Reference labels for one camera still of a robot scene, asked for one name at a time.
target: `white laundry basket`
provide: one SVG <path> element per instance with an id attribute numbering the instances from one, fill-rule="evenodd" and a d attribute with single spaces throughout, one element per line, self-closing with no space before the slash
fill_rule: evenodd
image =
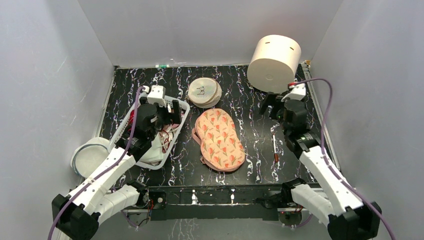
<path id="1" fill-rule="evenodd" d="M 147 96 L 147 94 L 145 92 L 143 92 L 143 93 L 140 94 L 139 97 L 141 98 L 141 97 L 146 97 L 146 96 Z M 160 168 L 162 168 L 164 166 L 165 161 L 168 159 L 168 156 L 170 155 L 171 150 L 174 147 L 175 142 L 177 141 L 178 135 L 180 134 L 181 129 L 183 128 L 184 122 L 186 121 L 187 116 L 189 115 L 189 112 L 190 112 L 190 105 L 187 102 L 181 101 L 179 99 L 176 99 L 176 98 L 170 97 L 170 96 L 165 96 L 164 99 L 165 99 L 166 103 L 169 104 L 171 107 L 173 106 L 173 102 L 172 101 L 173 100 L 178 100 L 179 107 L 182 110 L 184 110 L 184 115 L 181 118 L 181 124 L 177 127 L 176 132 L 174 133 L 174 136 L 175 137 L 172 138 L 172 141 L 169 144 L 169 147 L 167 148 L 166 153 L 163 155 L 162 161 L 160 161 L 156 165 L 148 164 L 148 163 L 141 162 L 141 161 L 138 161 L 138 162 L 135 163 L 135 165 L 140 166 L 142 168 L 152 169 L 152 170 L 158 170 L 158 169 L 160 169 Z M 128 122 L 130 121 L 130 115 L 131 115 L 131 112 L 133 110 L 134 110 L 134 104 L 128 110 L 128 113 L 125 115 L 124 119 L 120 123 L 120 125 L 119 125 L 118 129 L 116 130 L 115 134 L 110 139 L 109 146 L 107 148 L 109 152 L 115 147 L 116 142 L 121 138 L 122 134 L 124 133 L 124 130 L 127 127 Z"/>

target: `gray wall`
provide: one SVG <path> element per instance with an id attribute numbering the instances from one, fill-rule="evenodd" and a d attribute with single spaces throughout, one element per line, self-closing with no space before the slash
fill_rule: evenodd
<path id="1" fill-rule="evenodd" d="M 70 158 L 95 132 L 113 66 L 77 0 L 2 0 L 0 73 L 1 239 L 46 239 L 53 198 L 77 184 Z"/>
<path id="2" fill-rule="evenodd" d="M 311 63 L 334 87 L 328 130 L 344 175 L 405 240 L 424 233 L 423 12 L 424 1 L 345 0 Z M 384 226 L 376 239 L 390 239 Z"/>
<path id="3" fill-rule="evenodd" d="M 311 59 L 342 0 L 79 2 L 114 65 L 151 67 L 248 64 L 270 34 L 293 38 Z"/>

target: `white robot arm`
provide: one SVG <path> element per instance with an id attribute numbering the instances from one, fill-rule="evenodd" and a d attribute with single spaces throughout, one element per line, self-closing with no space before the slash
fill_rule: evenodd
<path id="1" fill-rule="evenodd" d="M 287 147 L 311 171 L 327 198 L 317 194 L 305 181 L 297 178 L 282 185 L 280 203 L 304 206 L 327 226 L 333 240 L 368 240 L 375 237 L 380 220 L 341 183 L 340 179 L 346 179 L 331 161 L 325 160 L 324 156 L 330 158 L 325 151 L 325 155 L 323 154 L 319 137 L 309 129 L 308 111 L 303 102 L 306 96 L 305 84 L 289 84 L 288 88 L 289 92 L 285 96 L 269 93 L 262 103 L 260 113 L 264 114 L 268 106 L 273 106 L 270 117 L 281 123 Z M 137 103 L 138 108 L 143 109 L 143 114 L 134 116 L 137 119 L 131 123 L 136 125 L 137 137 L 128 141 L 129 126 L 126 123 L 120 126 L 119 139 L 112 141 L 113 146 L 110 147 L 106 160 L 66 197 L 59 194 L 53 200 L 53 218 L 57 218 L 60 211 L 63 213 L 55 226 L 72 239 L 89 240 L 106 219 L 129 206 L 144 206 L 148 202 L 147 187 L 137 182 L 131 182 L 114 193 L 108 194 L 108 190 L 149 150 L 157 130 L 162 129 L 158 122 L 166 118 L 165 115 L 171 115 L 168 117 L 174 119 L 179 116 L 181 119 L 179 110 L 171 111 L 169 106 L 164 106 L 166 102 L 163 101 L 164 93 L 161 91 L 165 89 L 154 86 L 152 90 L 155 91 L 151 91 L 147 97 L 143 96 L 143 103 Z M 128 153 L 124 150 L 127 144 L 131 145 Z M 121 156 L 123 158 L 118 165 L 97 177 Z M 381 212 L 375 202 L 373 206 Z"/>
<path id="2" fill-rule="evenodd" d="M 54 227 L 75 240 L 91 239 L 99 225 L 115 213 L 132 205 L 146 205 L 147 187 L 140 183 L 133 181 L 111 194 L 108 191 L 152 148 L 164 126 L 180 124 L 182 118 L 178 101 L 172 101 L 172 106 L 165 101 L 163 86 L 143 86 L 137 96 L 110 141 L 108 157 L 77 188 L 66 196 L 58 194 L 52 201 L 54 221 L 49 239 Z"/>
<path id="3" fill-rule="evenodd" d="M 259 112 L 264 114 L 272 106 L 270 117 L 280 122 L 287 147 L 313 174 L 327 198 L 297 178 L 283 184 L 282 202 L 308 209 L 327 226 L 333 240 L 371 239 L 377 235 L 380 219 L 342 183 L 349 186 L 320 146 L 320 138 L 309 128 L 305 96 L 305 83 L 290 83 L 284 96 L 268 93 Z M 381 213 L 375 202 L 372 205 Z"/>

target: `pink oven mitt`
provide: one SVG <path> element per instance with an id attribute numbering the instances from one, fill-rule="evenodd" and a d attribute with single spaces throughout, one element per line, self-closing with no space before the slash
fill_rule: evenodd
<path id="1" fill-rule="evenodd" d="M 213 170 L 232 172 L 245 161 L 234 121 L 222 109 L 209 109 L 200 115 L 191 136 L 200 144 L 201 162 Z"/>

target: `black marble surface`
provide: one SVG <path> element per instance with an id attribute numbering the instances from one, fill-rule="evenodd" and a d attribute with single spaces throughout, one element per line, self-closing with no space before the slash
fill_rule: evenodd
<path id="1" fill-rule="evenodd" d="M 247 65 L 117 69 L 101 137 L 110 139 L 114 134 L 133 103 L 138 86 L 163 85 L 166 95 L 186 100 L 191 107 L 177 143 L 162 169 L 134 166 L 118 183 L 122 185 L 136 179 L 148 186 L 250 185 L 283 183 L 297 177 L 314 182 L 312 174 L 284 145 L 280 125 L 267 115 L 258 114 L 265 93 L 249 84 L 247 69 Z M 234 172 L 216 172 L 202 164 L 199 160 L 200 146 L 191 139 L 195 121 L 205 109 L 196 107 L 186 98 L 189 84 L 200 77 L 213 78 L 220 84 L 222 97 L 215 107 L 231 115 L 247 152 L 246 161 Z M 305 78 L 300 65 L 296 77 L 298 80 Z M 321 126 L 309 91 L 306 104 L 310 126 L 318 131 Z M 277 139 L 278 163 L 274 163 L 273 133 Z"/>

